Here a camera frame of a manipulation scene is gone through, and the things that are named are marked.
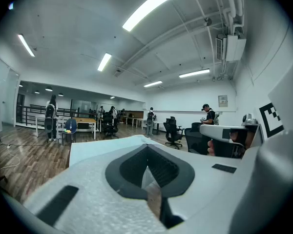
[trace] air conditioning unit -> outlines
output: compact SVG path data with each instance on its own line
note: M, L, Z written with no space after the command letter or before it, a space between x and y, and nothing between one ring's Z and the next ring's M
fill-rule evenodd
M246 38L243 34L224 35L219 34L216 37L217 59L218 60L240 60L245 48Z

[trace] cap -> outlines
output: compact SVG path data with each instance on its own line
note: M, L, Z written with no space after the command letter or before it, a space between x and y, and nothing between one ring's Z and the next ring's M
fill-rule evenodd
M204 104L204 105L203 105L203 108L202 108L202 111L203 111L204 108L206 108L206 107L209 107L209 105L208 105L208 104Z

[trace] railing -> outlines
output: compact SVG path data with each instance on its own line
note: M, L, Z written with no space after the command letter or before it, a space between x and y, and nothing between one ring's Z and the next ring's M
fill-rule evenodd
M25 126L36 126L36 115L45 114L45 106L38 106L38 105L30 105L28 106L21 106L17 105L17 111L21 112L20 115L17 115L17 123L25 124ZM69 118L79 117L80 115L88 115L91 118L94 118L96 121L98 120L98 115L95 113L83 113L79 112L78 110L70 110L65 108L59 108L57 110L57 115L64 116L64 122L66 122ZM37 125L44 127L44 120L37 119Z

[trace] gray pants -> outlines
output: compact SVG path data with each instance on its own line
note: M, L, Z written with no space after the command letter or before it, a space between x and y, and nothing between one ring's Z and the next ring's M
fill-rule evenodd
M152 131L153 131L153 123L150 126L146 126L146 134L152 136L153 135Z

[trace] wooden floor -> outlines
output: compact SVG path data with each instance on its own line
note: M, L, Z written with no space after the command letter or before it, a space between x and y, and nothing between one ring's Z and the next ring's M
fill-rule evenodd
M145 128L136 128L131 125L119 124L117 136L119 138L133 135L145 134ZM103 140L103 134L97 133L96 139ZM165 145L167 142L165 133L150 137L152 140ZM0 183L11 196L20 203L46 181L59 174L68 167L70 143L49 142L46 143L46 135L43 130L39 130L39 137L36 137L36 130L25 127L3 126L0 132L0 167L17 165L19 160L8 154L7 146L4 144L14 144L9 149L12 155L20 159L20 164L16 167L4 168L0 175L8 178L8 183ZM76 142L94 141L91 133L77 133ZM187 151L188 146L185 137L182 138L180 148Z

